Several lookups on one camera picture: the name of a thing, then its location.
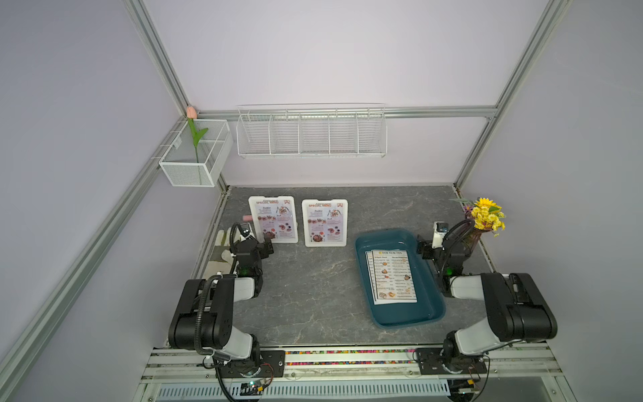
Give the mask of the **dim sum menu sheet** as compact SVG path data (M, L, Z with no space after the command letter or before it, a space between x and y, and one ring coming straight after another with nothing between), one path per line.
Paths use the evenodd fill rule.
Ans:
M375 306L417 303L407 251L373 250L365 257Z

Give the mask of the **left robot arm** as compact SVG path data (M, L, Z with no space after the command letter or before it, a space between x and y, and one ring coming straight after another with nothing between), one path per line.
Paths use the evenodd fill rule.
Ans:
M168 330L170 347L196 352L207 369L232 363L261 366L256 336L233 325L234 305L259 296L262 261L273 253L271 241L250 236L231 246L231 272L187 281Z

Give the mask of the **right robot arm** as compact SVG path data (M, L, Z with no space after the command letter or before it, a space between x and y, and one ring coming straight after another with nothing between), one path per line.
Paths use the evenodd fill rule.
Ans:
M514 343L539 343L555 338L558 323L539 287L527 273L464 273L482 232L474 219L450 226L436 221L430 241L418 240L417 252L435 268L443 296L484 303L486 317L468 328L450 332L440 361L453 365Z

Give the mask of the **dark purple vase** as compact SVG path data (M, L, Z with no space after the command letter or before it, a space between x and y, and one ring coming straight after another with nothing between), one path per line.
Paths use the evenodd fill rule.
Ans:
M483 234L485 234L485 232L486 231L483 229L477 229L477 227L472 226L470 227L469 231L467 231L467 233L463 236L461 243L463 244L463 247L466 249L469 255L473 251L475 251L480 238Z

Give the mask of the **white green work glove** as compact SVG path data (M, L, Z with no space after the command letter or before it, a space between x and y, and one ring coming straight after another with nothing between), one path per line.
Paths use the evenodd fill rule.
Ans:
M214 248L205 262L201 278L207 280L217 274L229 274L233 256L230 251L231 228L220 229L214 240Z

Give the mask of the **teal plastic tray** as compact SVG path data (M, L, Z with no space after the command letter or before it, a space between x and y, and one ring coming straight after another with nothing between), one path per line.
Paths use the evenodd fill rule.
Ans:
M416 252L418 241L405 229L358 236L354 242L368 308L383 329L434 323L446 306L427 261Z

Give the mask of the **yellow flower bouquet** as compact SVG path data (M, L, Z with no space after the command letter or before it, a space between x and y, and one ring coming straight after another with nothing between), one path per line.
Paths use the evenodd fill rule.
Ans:
M452 199L463 209L465 217L474 221L474 229L480 232L491 232L497 236L499 231L506 229L504 219L506 218L502 207L489 198L477 200Z

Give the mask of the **white ventilation grille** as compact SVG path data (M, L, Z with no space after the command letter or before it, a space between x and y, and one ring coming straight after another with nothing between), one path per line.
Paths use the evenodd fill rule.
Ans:
M449 396L447 380L283 381L252 392L248 383L226 387L235 400L376 400ZM160 388L156 401L225 401L218 383L175 384Z

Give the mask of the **pink artificial tulip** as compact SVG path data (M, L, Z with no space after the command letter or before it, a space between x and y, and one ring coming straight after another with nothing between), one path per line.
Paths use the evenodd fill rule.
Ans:
M186 117L188 119L189 129L192 134L192 143L194 146L196 163L200 163L199 143L206 135L206 133L209 131L209 129L207 127L202 129L197 128L195 120L198 118L198 113L194 107L188 106L186 108Z

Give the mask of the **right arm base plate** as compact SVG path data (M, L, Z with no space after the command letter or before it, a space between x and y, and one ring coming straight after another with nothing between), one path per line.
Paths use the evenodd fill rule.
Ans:
M450 357L442 347L417 348L413 360L422 375L485 375L487 364L482 356Z

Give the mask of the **white mesh wall basket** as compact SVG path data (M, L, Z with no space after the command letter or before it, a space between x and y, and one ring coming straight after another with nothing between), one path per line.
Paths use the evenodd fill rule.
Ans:
M159 166L174 187L214 188L232 146L226 120L188 119L162 154Z

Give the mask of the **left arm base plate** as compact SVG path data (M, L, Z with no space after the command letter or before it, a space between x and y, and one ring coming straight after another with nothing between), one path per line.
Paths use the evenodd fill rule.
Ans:
M262 349L252 353L249 359L231 360L220 366L224 379L282 378L286 368L286 352L283 349Z

